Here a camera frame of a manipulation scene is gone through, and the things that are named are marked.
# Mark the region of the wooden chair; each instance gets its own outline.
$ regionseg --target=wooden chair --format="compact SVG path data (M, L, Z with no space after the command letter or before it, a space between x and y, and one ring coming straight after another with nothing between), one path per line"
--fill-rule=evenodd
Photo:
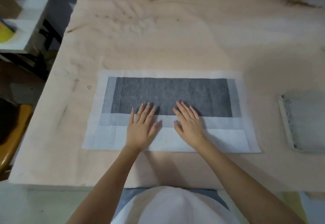
M10 162L14 157L22 136L24 135L33 108L31 105L22 104L19 107L18 122L16 127L7 136L4 143L0 145L0 181L8 179L11 165Z

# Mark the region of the finger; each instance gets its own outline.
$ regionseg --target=finger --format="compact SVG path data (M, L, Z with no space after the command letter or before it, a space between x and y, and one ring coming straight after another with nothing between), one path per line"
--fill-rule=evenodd
M195 119L195 116L194 116L192 110L190 110L190 109L186 106L186 104L185 104L184 102L182 102L182 106L186 109L186 111L187 111L187 113L189 114L189 116L190 116L192 119Z
M184 118L186 120L189 120L191 117L189 116L189 113L187 112L187 110L184 108L184 106L180 103L180 102L176 102L177 107L179 108L179 110L182 112Z
M138 110L138 113L136 114L136 119L134 120L134 123L138 123L138 121L140 120L140 116L142 114L142 111L143 111L143 103L141 104L139 110Z
M178 133L178 135L183 139L184 132L180 128L180 126L177 124L176 121L174 121L174 129Z
M184 122L184 121L186 121L185 117L182 115L181 112L179 112L179 111L177 110L177 108L173 108L173 111L174 111L175 115L177 115L177 118L178 118L178 120L179 120L181 123Z
M193 112L195 118L196 118L197 120L200 120L200 116L199 116L199 114L195 111L195 109L194 109L192 106L190 106L189 108L192 110L192 112Z
M153 116L154 116L155 112L156 112L156 107L154 106L154 107L152 108L152 110L150 111L149 115L147 116L147 118L146 118L144 124L149 125L149 124L151 123L151 121L152 121L152 119L153 119Z
M129 125L131 125L133 123L133 119L134 119L134 108L132 108L132 111L131 111Z
M149 131L149 133L148 133L148 137L150 137L150 138L154 138L155 136L156 136L156 134L157 134L157 127L158 127L158 122L156 121L153 125L152 125L152 127L151 127L151 129L150 129L150 131Z
M142 112L140 119L139 119L140 123L144 123L144 121L146 120L149 109L150 109L150 103L147 104L146 108Z

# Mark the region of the person's left hand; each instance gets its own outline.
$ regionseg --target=person's left hand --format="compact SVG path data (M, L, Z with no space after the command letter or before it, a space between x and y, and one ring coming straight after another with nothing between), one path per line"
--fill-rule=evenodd
M125 147L135 149L137 152L141 152L148 147L155 138L158 122L155 122L151 128L150 125L153 115L155 114L156 107L153 107L148 114L149 108L149 103L145 109L144 105L141 104L135 119L135 112L134 109L132 109L129 125L127 126Z

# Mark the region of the person's right hand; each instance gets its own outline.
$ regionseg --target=person's right hand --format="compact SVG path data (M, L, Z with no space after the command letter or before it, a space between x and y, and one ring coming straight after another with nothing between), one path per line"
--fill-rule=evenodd
M198 147L207 141L202 127L199 115L192 106L187 107L185 103L176 102L177 107L173 108L174 113L177 115L182 128L174 121L174 128L178 135L193 149L198 150Z

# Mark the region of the white shirt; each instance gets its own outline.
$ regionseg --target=white shirt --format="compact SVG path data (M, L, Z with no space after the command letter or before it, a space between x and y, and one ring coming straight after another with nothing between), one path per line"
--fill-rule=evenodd
M166 186L151 188L136 195L112 223L240 224L236 217L216 200L181 188Z

